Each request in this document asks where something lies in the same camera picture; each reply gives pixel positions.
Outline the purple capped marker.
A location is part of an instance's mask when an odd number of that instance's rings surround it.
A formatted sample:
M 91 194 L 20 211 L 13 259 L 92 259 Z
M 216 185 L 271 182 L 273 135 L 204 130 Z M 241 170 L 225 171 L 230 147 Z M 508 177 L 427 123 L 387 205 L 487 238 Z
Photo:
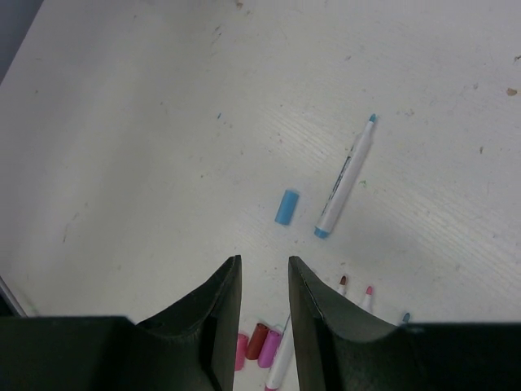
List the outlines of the purple capped marker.
M 277 353 L 275 354 L 273 364 L 265 382 L 265 390 L 273 391 L 278 390 L 281 387 L 294 352 L 293 328 L 291 316 L 289 315 L 281 343 L 278 347 Z

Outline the pink pen cap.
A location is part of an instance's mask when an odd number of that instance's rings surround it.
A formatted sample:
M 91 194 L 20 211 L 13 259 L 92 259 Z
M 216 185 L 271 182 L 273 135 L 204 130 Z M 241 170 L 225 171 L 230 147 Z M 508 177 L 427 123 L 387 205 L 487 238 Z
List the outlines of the pink pen cap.
M 248 335 L 239 333 L 237 336 L 237 345 L 236 345 L 236 352 L 235 352 L 235 363 L 234 363 L 235 371 L 241 371 L 244 367 L 248 343 L 249 343 Z

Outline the brown pen cap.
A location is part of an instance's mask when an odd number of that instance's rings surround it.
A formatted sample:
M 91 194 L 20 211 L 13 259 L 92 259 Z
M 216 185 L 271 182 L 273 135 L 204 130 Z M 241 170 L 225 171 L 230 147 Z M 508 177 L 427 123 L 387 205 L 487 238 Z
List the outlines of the brown pen cap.
M 247 350 L 245 353 L 245 358 L 247 360 L 253 361 L 257 360 L 260 357 L 261 350 L 264 346 L 266 337 L 269 333 L 269 327 L 264 323 L 257 323 L 251 338 L 247 345 Z

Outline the light blue pen cap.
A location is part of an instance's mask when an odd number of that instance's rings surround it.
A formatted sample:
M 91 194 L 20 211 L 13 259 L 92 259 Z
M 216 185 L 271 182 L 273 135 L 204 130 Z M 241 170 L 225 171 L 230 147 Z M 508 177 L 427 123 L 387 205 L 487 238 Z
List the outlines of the light blue pen cap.
M 300 193 L 294 189 L 286 189 L 280 201 L 274 221 L 277 224 L 288 226 L 291 224 L 296 210 Z

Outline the light blue capped marker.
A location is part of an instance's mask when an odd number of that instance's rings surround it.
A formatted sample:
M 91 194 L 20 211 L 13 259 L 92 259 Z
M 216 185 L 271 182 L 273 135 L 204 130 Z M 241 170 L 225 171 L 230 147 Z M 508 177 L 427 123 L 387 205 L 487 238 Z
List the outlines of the light blue capped marker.
M 326 202 L 321 216 L 314 228 L 314 234 L 320 239 L 327 238 L 335 228 L 335 224 L 337 223 L 370 150 L 373 138 L 373 128 L 376 121 L 377 116 L 372 114 L 366 127 L 358 135 L 348 153 L 344 165 L 330 193 L 329 199 Z

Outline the pink capped marker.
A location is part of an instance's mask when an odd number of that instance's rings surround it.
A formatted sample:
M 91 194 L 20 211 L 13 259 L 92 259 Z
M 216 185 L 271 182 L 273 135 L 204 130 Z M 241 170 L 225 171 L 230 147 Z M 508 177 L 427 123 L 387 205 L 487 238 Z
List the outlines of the pink capped marker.
M 373 287 L 368 286 L 361 302 L 361 308 L 369 313 L 372 312 Z

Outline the brown capped marker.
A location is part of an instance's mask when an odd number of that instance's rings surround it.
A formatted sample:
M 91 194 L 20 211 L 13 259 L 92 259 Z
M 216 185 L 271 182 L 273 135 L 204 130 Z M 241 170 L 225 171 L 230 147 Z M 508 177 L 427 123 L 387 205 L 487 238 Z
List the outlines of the brown capped marker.
M 348 277 L 346 275 L 343 275 L 340 278 L 340 281 L 339 281 L 339 284 L 338 284 L 338 287 L 336 290 L 337 293 L 344 297 L 346 295 L 347 286 L 348 286 Z

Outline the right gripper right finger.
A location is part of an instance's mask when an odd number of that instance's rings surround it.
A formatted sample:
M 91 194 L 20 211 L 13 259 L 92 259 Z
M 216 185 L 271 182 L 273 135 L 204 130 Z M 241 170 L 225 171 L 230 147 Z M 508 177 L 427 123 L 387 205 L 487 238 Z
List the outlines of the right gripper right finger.
M 395 326 L 288 261 L 302 390 L 518 390 L 519 323 Z

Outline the purple pen cap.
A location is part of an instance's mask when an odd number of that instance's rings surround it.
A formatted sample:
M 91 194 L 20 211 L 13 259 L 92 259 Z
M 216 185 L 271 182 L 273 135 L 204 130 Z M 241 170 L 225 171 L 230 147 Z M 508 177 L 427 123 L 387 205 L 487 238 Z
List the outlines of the purple pen cap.
M 257 359 L 258 367 L 270 368 L 272 366 L 281 340 L 282 334 L 277 329 L 268 331 Z

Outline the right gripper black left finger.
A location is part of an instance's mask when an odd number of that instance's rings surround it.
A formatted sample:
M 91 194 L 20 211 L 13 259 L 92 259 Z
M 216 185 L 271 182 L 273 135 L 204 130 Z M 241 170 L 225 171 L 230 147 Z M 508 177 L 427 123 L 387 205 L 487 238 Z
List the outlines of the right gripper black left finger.
M 231 390 L 242 259 L 140 323 L 123 316 L 3 317 L 3 390 Z

